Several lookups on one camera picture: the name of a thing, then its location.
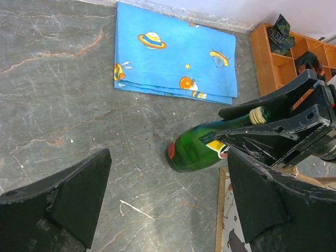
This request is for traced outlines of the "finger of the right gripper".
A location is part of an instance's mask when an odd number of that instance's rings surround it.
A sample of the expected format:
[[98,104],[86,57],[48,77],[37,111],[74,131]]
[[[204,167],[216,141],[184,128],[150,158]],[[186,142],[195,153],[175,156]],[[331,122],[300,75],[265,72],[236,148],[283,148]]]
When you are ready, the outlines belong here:
[[265,124],[244,126],[218,131],[215,138],[229,147],[239,149],[263,164],[273,164],[277,155],[274,153],[279,137],[274,128],[276,122],[284,118],[276,117],[270,111],[271,121]]
[[317,81],[316,72],[307,69],[280,89],[252,101],[225,107],[218,112],[218,115],[224,120],[232,120],[246,115],[247,112],[256,107],[266,107],[270,110],[280,109],[280,111],[287,110],[312,88]]

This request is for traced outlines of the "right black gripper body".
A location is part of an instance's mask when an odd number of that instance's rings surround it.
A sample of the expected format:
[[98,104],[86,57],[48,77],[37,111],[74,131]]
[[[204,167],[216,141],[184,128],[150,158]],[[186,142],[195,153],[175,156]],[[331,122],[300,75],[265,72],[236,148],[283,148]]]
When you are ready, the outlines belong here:
[[335,162],[335,86],[323,81],[291,81],[272,93],[279,137],[273,165],[296,165],[310,155]]

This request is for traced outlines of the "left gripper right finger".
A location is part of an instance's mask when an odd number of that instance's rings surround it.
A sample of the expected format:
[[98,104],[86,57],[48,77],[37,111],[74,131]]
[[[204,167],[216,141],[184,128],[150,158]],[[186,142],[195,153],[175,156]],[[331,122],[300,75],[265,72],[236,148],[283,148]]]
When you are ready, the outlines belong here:
[[335,251],[335,191],[285,175],[243,152],[228,169],[252,251]]

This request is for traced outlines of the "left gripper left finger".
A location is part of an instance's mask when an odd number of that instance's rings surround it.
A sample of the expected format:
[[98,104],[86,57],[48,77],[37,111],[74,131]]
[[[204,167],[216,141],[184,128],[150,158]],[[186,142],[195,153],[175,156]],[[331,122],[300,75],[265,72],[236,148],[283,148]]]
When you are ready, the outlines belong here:
[[1,195],[1,251],[91,248],[110,173],[109,149]]

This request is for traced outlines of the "green glass bottle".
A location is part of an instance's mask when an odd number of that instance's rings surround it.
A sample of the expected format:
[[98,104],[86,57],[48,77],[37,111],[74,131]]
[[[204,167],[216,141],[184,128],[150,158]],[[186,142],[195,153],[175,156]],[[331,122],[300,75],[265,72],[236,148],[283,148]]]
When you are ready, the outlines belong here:
[[229,146],[215,139],[218,131],[270,121],[270,111],[266,107],[257,107],[240,118],[200,124],[171,142],[165,154],[167,162],[180,173],[205,169],[227,157]]

